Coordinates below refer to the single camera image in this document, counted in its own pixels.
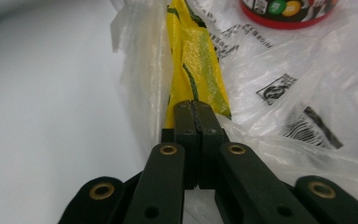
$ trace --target yellow bag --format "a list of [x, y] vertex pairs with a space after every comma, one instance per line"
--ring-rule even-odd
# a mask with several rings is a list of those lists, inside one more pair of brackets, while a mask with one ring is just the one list
[[166, 128], [173, 128], [173, 106], [185, 100], [209, 104], [214, 113], [230, 117], [219, 62], [205, 23], [185, 0], [172, 0], [167, 29], [173, 58], [173, 78]]

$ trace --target brass rivet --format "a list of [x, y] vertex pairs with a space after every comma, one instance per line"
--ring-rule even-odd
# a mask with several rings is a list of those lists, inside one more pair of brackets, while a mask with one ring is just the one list
[[115, 192], [115, 187], [111, 183], [102, 182], [92, 187], [89, 196], [93, 200], [103, 200], [109, 198], [113, 192]]
[[173, 146], [164, 146], [159, 150], [159, 152], [161, 152], [161, 154], [166, 155], [166, 156], [175, 154], [177, 151], [178, 151], [178, 149], [176, 149], [176, 147], [173, 147]]
[[228, 151], [235, 155], [241, 155], [246, 152], [245, 148], [240, 146], [231, 146], [228, 148]]
[[336, 198], [336, 192], [328, 185], [320, 181], [309, 182], [308, 188], [310, 191], [321, 198], [334, 199]]

